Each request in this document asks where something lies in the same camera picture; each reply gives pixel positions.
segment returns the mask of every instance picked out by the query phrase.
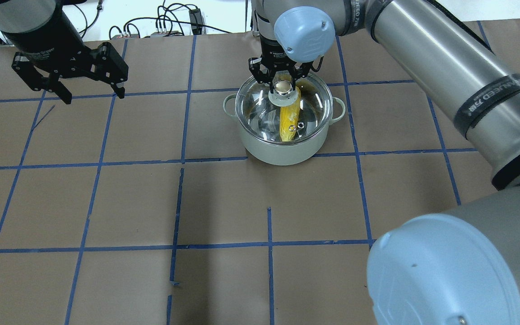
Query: white pot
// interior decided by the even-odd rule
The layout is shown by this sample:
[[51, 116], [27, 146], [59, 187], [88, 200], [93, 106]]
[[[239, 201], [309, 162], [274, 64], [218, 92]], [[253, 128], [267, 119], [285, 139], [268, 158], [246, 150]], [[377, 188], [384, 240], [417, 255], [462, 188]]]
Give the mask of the white pot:
[[[320, 150], [326, 140], [328, 127], [340, 121], [344, 117], [346, 113], [344, 102], [341, 99], [332, 97], [330, 90], [318, 76], [310, 74], [306, 79], [302, 80], [304, 80], [304, 83], [299, 81], [299, 85], [306, 89], [306, 101], [310, 100], [308, 98], [310, 96], [315, 96], [315, 98], [318, 99], [317, 102], [319, 107], [316, 108], [318, 113], [316, 113], [314, 117], [316, 117], [316, 115], [319, 115], [319, 117], [318, 119], [311, 120], [310, 123], [307, 123], [313, 125], [312, 130], [307, 130], [302, 136], [297, 134], [297, 138], [292, 142], [281, 142], [274, 138], [270, 139], [267, 136], [270, 132], [267, 132], [266, 129], [258, 130], [257, 128], [254, 129], [250, 127], [250, 116], [253, 115], [250, 114], [250, 111], [258, 111], [258, 107], [262, 106], [261, 102], [263, 100], [259, 99], [262, 98], [261, 95], [254, 94], [254, 89], [262, 90], [262, 87], [264, 86], [258, 85], [254, 78], [251, 78], [244, 83], [237, 94], [229, 95], [223, 101], [223, 109], [225, 113], [239, 122], [238, 127], [242, 144], [244, 144], [246, 149], [254, 155], [254, 157], [272, 165], [285, 166], [301, 163], [302, 161], [314, 156], [314, 154]], [[237, 102], [234, 105], [234, 114], [231, 114], [228, 112], [227, 104], [228, 101], [235, 98], [239, 98], [240, 100], [237, 99]], [[245, 112], [247, 108], [244, 107], [246, 101], [256, 105], [252, 109], [248, 108], [248, 114]], [[336, 117], [336, 119], [332, 118], [334, 112], [332, 105], [334, 102], [337, 102], [342, 108], [341, 115]]]

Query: pot handle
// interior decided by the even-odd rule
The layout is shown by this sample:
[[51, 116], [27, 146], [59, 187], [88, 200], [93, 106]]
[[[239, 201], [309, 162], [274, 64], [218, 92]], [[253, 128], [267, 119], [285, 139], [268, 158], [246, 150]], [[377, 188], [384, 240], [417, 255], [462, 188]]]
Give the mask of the pot handle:
[[226, 111], [226, 104], [228, 103], [228, 101], [230, 101], [231, 99], [234, 99], [234, 98], [236, 98], [236, 94], [229, 95], [228, 97], [226, 97], [226, 98], [224, 99], [224, 103], [223, 103], [223, 105], [222, 105], [223, 108], [224, 108], [224, 113], [226, 113], [226, 115], [228, 115], [229, 117], [231, 117], [231, 118], [233, 118], [233, 119], [236, 118], [236, 114], [232, 115], [232, 114], [228, 113], [228, 112]]
[[340, 104], [340, 107], [342, 107], [342, 114], [339, 116], [339, 117], [336, 117], [336, 119], [331, 119], [330, 120], [330, 123], [328, 125], [332, 125], [338, 121], [340, 121], [344, 115], [346, 114], [346, 105], [344, 104], [344, 102], [342, 101], [342, 99], [338, 98], [338, 97], [332, 97], [332, 99], [337, 102], [338, 104]]

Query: white wall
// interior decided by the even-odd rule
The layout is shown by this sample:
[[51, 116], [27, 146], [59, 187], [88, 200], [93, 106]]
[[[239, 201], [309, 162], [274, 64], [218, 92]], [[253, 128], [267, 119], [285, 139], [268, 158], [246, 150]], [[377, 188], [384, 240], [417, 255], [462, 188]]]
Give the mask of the white wall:
[[[248, 24], [244, 20], [245, 0], [190, 0], [182, 2], [178, 0], [167, 0], [167, 4], [181, 2], [184, 4], [195, 4], [202, 9], [204, 22], [207, 25], [225, 29], [237, 33], [245, 31]], [[471, 20], [497, 20], [520, 18], [520, 0], [440, 0], [454, 15], [463, 21]], [[156, 8], [161, 4], [159, 0], [105, 0], [103, 11], [99, 15], [97, 23], [89, 29], [85, 35], [85, 41], [98, 41], [108, 39], [108, 31], [112, 25], [122, 25], [136, 17], [157, 16]], [[88, 0], [80, 5], [91, 22], [95, 17], [96, 0]], [[81, 13], [73, 6], [64, 7], [64, 12], [70, 18], [76, 29], [85, 27]], [[176, 12], [179, 20], [190, 21], [186, 9]], [[134, 22], [139, 28], [141, 36], [144, 37], [155, 32], [153, 20]], [[190, 27], [184, 27], [186, 33]], [[211, 29], [208, 33], [218, 33]]]

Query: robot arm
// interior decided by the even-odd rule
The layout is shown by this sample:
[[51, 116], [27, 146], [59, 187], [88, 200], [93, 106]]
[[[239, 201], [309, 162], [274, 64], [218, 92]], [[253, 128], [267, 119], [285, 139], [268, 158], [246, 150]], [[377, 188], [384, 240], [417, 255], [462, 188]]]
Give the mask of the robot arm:
[[[360, 0], [255, 0], [254, 8], [262, 56], [250, 58], [248, 65], [254, 78], [268, 83], [270, 91], [274, 90], [277, 72], [289, 72], [295, 86], [296, 80], [306, 77], [310, 70], [320, 69], [322, 56], [334, 44], [336, 35], [363, 27]], [[318, 59], [318, 68], [314, 68]]]
[[304, 64], [289, 64], [324, 54], [332, 24], [336, 35], [365, 26], [493, 166], [498, 193], [415, 218], [374, 244], [367, 276], [378, 323], [520, 325], [520, 74], [435, 0], [255, 5], [267, 69], [259, 74], [251, 60], [258, 82], [274, 70], [306, 75]]
[[124, 98], [128, 65], [109, 42], [97, 49], [85, 46], [60, 0], [0, 0], [0, 30], [20, 50], [13, 70], [34, 91], [45, 89], [71, 103], [60, 78], [87, 77], [109, 84]]

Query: power adapter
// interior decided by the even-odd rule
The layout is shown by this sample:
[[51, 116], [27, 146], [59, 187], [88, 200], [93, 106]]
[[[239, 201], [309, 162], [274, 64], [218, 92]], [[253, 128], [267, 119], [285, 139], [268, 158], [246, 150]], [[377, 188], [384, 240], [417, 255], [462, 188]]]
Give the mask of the power adapter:
[[192, 35], [202, 35], [204, 19], [200, 8], [190, 9], [190, 23], [192, 23]]

